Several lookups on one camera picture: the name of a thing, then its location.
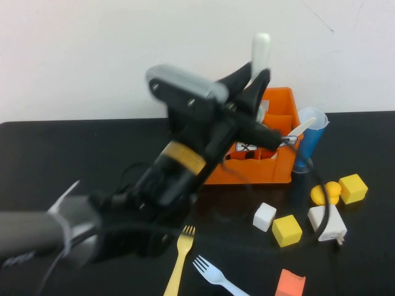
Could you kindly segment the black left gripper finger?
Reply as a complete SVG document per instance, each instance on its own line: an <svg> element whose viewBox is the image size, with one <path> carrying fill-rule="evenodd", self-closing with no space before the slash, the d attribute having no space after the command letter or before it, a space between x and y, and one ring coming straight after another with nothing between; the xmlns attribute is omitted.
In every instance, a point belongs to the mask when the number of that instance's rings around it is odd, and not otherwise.
<svg viewBox="0 0 395 296"><path fill-rule="evenodd" d="M248 62L241 68L237 69L237 71L222 79L217 80L218 83L223 84L228 90L227 102L231 101L247 86L251 79L251 69L251 62Z"/></svg>
<svg viewBox="0 0 395 296"><path fill-rule="evenodd" d="M261 123L265 115L261 102L269 82L270 69L264 69L247 88L236 96L237 111Z"/></svg>

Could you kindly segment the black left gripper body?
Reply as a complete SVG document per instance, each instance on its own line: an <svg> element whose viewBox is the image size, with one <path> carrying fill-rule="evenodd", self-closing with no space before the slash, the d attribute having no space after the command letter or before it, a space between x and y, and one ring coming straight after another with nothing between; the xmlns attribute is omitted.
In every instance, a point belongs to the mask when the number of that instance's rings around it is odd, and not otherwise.
<svg viewBox="0 0 395 296"><path fill-rule="evenodd" d="M210 123L200 123L167 108L171 141L148 169L149 185L203 185L236 137L242 134L235 113L226 109Z"/></svg>

